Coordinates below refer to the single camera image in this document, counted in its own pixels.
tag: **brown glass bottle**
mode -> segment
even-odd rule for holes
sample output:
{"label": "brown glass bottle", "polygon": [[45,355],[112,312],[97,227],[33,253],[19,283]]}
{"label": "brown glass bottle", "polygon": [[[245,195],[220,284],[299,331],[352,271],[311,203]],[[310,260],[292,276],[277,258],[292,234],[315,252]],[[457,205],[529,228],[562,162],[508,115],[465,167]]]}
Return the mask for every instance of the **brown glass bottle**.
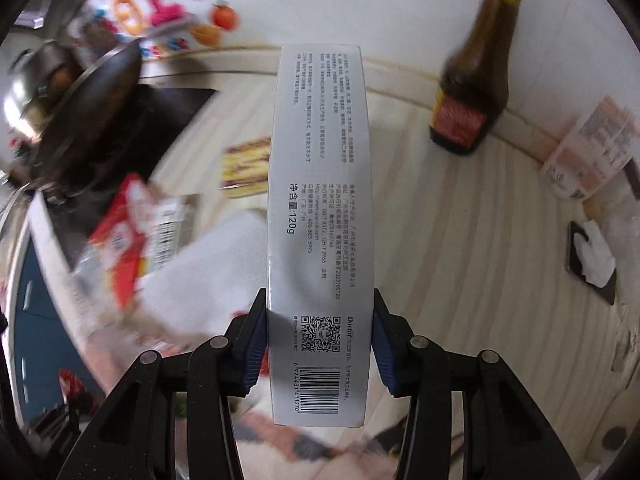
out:
{"label": "brown glass bottle", "polygon": [[445,63],[431,139],[450,152],[474,152],[507,105],[509,50],[519,3],[482,0],[464,45]]}

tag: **cardboard box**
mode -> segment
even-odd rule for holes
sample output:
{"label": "cardboard box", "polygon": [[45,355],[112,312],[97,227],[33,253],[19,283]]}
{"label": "cardboard box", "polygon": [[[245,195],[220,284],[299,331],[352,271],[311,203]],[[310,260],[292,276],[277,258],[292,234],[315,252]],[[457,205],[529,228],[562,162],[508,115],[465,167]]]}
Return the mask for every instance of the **cardboard box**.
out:
{"label": "cardboard box", "polygon": [[364,423],[373,312],[369,123],[357,46],[284,46],[268,206],[277,424]]}

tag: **white cloth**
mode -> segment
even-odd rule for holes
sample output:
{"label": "white cloth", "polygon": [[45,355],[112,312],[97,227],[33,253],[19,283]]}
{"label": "white cloth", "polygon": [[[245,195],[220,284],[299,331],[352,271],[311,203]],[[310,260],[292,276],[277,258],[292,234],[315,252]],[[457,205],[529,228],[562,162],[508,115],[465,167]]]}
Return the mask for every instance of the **white cloth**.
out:
{"label": "white cloth", "polygon": [[266,283],[266,219],[242,210],[183,248],[149,277],[140,296],[145,313],[172,333],[213,336],[248,312]]}
{"label": "white cloth", "polygon": [[582,227],[589,241],[581,234],[574,233],[575,252],[582,264],[582,275],[588,283],[602,288],[616,269],[616,259],[594,220],[585,222]]}

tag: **cabinet door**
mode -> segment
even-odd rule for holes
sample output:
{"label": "cabinet door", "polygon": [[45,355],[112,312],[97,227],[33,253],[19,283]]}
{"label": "cabinet door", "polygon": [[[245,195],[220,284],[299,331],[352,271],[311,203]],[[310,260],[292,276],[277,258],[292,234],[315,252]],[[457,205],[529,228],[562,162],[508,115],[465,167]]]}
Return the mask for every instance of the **cabinet door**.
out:
{"label": "cabinet door", "polygon": [[62,403],[55,348],[50,334],[53,320],[25,314],[14,327],[15,375],[22,419],[27,422],[42,410]]}
{"label": "cabinet door", "polygon": [[16,316],[27,313],[33,314],[34,316],[46,317],[47,319],[58,318],[56,309],[49,297],[49,291],[44,282],[44,277],[40,272],[36,251],[31,241],[24,255],[15,306]]}
{"label": "cabinet door", "polygon": [[31,243],[18,286],[14,355],[25,422],[63,402],[58,382],[61,369],[78,375],[89,391],[99,391],[58,317]]}

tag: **screw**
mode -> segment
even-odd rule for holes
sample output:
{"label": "screw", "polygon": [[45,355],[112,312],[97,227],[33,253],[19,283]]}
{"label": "screw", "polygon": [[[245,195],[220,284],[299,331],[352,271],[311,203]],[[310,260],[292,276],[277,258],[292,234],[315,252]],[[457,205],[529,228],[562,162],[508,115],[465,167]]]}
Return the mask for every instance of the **screw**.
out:
{"label": "screw", "polygon": [[493,350],[484,350],[480,354],[480,357],[482,358],[482,361],[491,365],[496,364],[500,360],[500,356]]}
{"label": "screw", "polygon": [[140,356],[140,362],[143,365],[149,365],[153,361],[155,361],[157,358],[158,358],[158,354],[156,354],[153,350],[147,350],[146,352],[143,352],[143,354]]}
{"label": "screw", "polygon": [[414,335],[410,343],[414,348],[427,348],[429,346],[429,340],[423,335]]}
{"label": "screw", "polygon": [[223,335],[217,335],[211,341],[209,341],[211,348],[224,348],[229,344],[229,339]]}

